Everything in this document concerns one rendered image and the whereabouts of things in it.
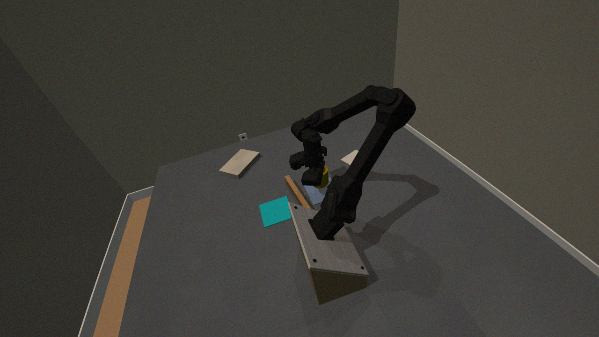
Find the brown wooden curved bar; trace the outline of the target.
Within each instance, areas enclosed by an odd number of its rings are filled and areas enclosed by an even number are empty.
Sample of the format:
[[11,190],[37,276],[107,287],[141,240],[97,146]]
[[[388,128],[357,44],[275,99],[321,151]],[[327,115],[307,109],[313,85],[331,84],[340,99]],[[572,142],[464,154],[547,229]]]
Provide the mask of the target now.
[[290,178],[289,175],[285,176],[285,181],[286,185],[294,195],[295,199],[298,201],[298,204],[311,209],[311,207],[309,206],[305,198],[302,196],[301,192],[298,190],[297,186],[294,184],[293,180]]

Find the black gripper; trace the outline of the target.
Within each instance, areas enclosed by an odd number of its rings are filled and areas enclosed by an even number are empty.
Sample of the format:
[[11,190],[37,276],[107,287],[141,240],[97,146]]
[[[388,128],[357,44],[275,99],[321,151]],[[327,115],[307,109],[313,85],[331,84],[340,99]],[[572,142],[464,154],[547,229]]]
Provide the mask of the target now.
[[302,185],[319,186],[323,176],[325,166],[324,156],[327,156],[327,148],[321,147],[317,152],[304,151],[303,156],[307,158],[307,167],[309,169],[302,174]]

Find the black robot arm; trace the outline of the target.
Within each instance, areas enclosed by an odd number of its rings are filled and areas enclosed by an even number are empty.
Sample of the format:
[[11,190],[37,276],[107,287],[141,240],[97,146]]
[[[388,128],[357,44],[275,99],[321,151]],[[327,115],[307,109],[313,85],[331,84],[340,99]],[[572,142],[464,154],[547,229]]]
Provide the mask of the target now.
[[335,175],[327,186],[321,210],[308,222],[318,240],[333,241],[344,226],[356,219],[357,204],[362,196],[362,183],[392,134],[406,125],[416,105],[402,89],[369,85],[360,93],[332,108],[323,108],[291,126],[291,132],[303,143],[304,151],[321,148],[320,133],[331,133],[342,121],[377,105],[376,123],[365,139],[350,167],[342,176]]

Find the beige flat square tile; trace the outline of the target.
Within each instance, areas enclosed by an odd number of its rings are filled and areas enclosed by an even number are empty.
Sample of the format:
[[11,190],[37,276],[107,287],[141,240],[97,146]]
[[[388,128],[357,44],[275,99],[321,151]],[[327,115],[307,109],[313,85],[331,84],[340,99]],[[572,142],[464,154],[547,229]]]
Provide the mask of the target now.
[[353,159],[357,155],[357,153],[358,153],[358,151],[355,150],[355,151],[351,152],[349,155],[345,156],[343,159],[341,159],[341,161],[346,163],[348,166],[350,166],[351,163],[353,162]]

